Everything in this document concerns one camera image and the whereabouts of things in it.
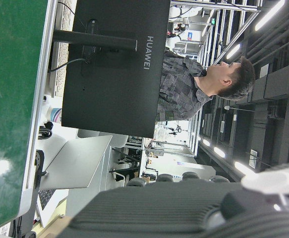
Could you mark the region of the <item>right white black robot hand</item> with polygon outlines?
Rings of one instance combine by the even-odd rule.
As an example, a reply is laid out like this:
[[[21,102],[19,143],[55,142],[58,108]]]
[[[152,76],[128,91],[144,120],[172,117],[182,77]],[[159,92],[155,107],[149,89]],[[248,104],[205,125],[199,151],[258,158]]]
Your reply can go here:
[[[289,238],[289,163],[246,175],[131,180],[99,193],[61,238]]]

